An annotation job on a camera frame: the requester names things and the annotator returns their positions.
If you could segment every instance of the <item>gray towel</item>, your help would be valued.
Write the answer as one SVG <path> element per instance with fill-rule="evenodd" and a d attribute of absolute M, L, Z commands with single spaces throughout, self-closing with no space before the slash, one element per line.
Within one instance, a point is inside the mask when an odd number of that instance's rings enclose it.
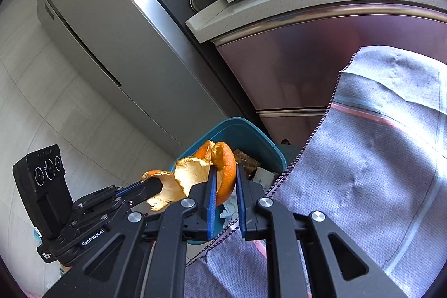
<path fill-rule="evenodd" d="M 321 210 L 392 278 L 421 297 L 447 260 L 447 66 L 386 46 L 362 48 L 301 154 L 267 193 Z M 185 297 L 267 297 L 262 242 L 239 222 L 187 264 Z"/>

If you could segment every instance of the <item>screw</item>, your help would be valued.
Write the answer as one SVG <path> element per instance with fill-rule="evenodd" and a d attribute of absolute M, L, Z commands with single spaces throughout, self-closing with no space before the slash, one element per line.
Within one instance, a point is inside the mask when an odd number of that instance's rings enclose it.
<path fill-rule="evenodd" d="M 129 216 L 127 216 L 127 219 L 130 222 L 138 222 L 141 220 L 141 213 L 139 212 L 132 212 L 129 214 Z"/>
<path fill-rule="evenodd" d="M 326 218 L 325 214 L 320 211 L 312 212 L 311 216 L 312 216 L 312 219 L 314 219 L 316 222 L 322 222 Z"/>
<path fill-rule="evenodd" d="M 182 202 L 180 202 L 183 207 L 193 207 L 195 205 L 195 201 L 192 198 L 184 198 Z"/>
<path fill-rule="evenodd" d="M 258 203 L 263 207 L 270 207 L 273 205 L 273 200 L 268 197 L 260 198 Z"/>

